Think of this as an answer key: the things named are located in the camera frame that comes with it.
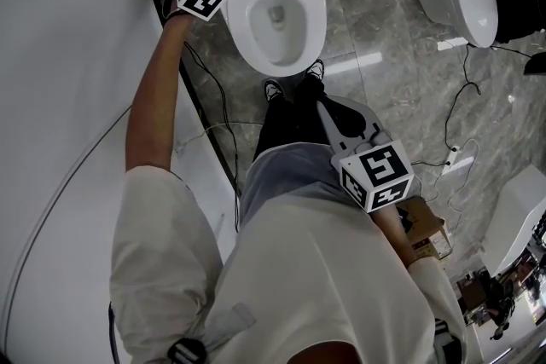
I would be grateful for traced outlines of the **person's chin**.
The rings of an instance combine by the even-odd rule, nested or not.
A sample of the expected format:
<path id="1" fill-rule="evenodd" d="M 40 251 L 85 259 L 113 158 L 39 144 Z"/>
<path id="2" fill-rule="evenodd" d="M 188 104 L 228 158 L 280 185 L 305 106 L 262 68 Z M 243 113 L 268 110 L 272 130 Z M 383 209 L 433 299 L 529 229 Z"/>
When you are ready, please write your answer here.
<path id="1" fill-rule="evenodd" d="M 314 344 L 292 356 L 287 364 L 362 364 L 352 344 L 329 341 Z"/>

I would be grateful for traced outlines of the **person's black trousers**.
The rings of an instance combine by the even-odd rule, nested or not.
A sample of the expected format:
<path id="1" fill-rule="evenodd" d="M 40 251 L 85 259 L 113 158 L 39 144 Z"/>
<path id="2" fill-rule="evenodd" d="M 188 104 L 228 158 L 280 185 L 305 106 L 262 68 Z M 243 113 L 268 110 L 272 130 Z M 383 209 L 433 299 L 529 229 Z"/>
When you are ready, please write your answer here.
<path id="1" fill-rule="evenodd" d="M 293 101 L 285 96 L 268 103 L 253 159 L 273 147 L 296 142 L 328 144 L 317 113 L 317 102 L 325 95 L 322 81 L 304 77 L 295 88 Z"/>

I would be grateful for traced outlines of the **person's left forearm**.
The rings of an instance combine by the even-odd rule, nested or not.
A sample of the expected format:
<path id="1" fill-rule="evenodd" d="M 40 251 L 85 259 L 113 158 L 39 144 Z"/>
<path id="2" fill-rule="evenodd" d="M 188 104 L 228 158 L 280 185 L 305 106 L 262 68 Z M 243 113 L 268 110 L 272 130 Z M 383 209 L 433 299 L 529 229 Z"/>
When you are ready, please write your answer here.
<path id="1" fill-rule="evenodd" d="M 171 167 L 179 64 L 193 24 L 190 15 L 170 18 L 133 99 L 125 136 L 125 169 Z"/>

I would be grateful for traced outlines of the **white rectangular pedestal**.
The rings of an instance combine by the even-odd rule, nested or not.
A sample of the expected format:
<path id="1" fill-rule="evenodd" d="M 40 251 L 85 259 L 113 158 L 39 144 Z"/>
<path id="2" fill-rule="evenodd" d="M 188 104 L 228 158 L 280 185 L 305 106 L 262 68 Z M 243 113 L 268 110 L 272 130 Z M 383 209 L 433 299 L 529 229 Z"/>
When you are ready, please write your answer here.
<path id="1" fill-rule="evenodd" d="M 482 240 L 479 256 L 491 276 L 501 274 L 524 251 L 546 212 L 546 175 L 534 165 L 510 179 Z"/>

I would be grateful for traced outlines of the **person's grey inner shirt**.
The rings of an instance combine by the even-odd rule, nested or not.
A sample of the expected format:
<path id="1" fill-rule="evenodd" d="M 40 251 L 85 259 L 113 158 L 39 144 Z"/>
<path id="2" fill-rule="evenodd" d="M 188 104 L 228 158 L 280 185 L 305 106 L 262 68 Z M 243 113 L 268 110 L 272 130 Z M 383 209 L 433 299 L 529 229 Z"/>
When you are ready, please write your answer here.
<path id="1" fill-rule="evenodd" d="M 240 226 L 244 227 L 268 200 L 284 194 L 357 204 L 340 186 L 330 164 L 329 145 L 295 142 L 262 152 L 251 165 L 240 201 Z"/>

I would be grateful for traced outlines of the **person's left shoe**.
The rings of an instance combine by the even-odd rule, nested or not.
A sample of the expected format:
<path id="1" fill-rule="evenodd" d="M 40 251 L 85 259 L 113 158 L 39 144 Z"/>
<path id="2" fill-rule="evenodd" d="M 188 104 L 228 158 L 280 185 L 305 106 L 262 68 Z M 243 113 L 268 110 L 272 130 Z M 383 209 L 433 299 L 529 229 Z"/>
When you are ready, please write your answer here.
<path id="1" fill-rule="evenodd" d="M 264 96 L 268 103 L 271 103 L 275 98 L 285 97 L 282 86 L 273 78 L 268 78 L 264 82 Z"/>

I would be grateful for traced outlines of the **person's right forearm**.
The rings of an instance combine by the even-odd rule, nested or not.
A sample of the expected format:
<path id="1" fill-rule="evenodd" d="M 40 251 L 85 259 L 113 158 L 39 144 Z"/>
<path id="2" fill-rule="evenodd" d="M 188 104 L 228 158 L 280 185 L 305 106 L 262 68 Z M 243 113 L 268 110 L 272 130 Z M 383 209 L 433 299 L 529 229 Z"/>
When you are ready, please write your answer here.
<path id="1" fill-rule="evenodd" d="M 370 213 L 375 225 L 384 234 L 405 268 L 417 259 L 415 251 L 404 231 L 395 205 L 388 205 Z"/>

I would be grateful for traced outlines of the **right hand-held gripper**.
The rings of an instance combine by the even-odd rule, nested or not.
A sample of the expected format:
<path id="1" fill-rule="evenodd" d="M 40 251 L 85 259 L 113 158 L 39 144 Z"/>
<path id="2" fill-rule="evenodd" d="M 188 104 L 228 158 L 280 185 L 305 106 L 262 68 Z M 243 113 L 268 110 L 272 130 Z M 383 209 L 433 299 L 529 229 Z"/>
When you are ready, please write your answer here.
<path id="1" fill-rule="evenodd" d="M 401 141 L 394 141 L 370 107 L 324 96 L 317 113 L 334 150 L 340 186 L 366 212 L 405 199 L 414 178 Z"/>

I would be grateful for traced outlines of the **brown cardboard box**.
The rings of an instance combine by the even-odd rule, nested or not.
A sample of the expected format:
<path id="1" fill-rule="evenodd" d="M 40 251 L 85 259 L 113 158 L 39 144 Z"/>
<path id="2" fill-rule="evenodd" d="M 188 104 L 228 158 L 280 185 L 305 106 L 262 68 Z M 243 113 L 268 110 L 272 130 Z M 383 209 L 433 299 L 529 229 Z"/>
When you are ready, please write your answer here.
<path id="1" fill-rule="evenodd" d="M 424 257 L 445 261 L 453 251 L 445 220 L 438 217 L 421 196 L 410 197 L 395 206 L 411 246 L 404 265 L 409 267 Z"/>

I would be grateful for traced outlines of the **person's right shoe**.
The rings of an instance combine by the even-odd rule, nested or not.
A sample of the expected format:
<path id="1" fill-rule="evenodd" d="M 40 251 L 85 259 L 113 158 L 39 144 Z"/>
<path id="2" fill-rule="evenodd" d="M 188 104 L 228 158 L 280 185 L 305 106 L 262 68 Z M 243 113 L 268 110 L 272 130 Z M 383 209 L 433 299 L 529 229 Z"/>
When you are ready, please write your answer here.
<path id="1" fill-rule="evenodd" d="M 316 78 L 319 81 L 323 81 L 325 66 L 321 59 L 317 59 L 310 67 L 305 71 L 305 78 Z"/>

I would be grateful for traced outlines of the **person's white t-shirt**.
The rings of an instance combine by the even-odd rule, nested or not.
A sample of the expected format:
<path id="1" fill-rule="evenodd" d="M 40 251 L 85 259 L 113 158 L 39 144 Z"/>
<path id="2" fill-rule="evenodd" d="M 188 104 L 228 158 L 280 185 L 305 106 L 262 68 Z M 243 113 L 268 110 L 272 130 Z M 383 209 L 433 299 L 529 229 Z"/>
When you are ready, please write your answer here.
<path id="1" fill-rule="evenodd" d="M 209 364 L 287 364 L 314 344 L 352 344 L 362 364 L 463 364 L 465 323 L 439 261 L 405 268 L 360 210 L 289 194 L 268 200 L 223 261 L 188 187 L 128 172 L 110 299 L 131 364 L 166 364 L 182 338 Z"/>

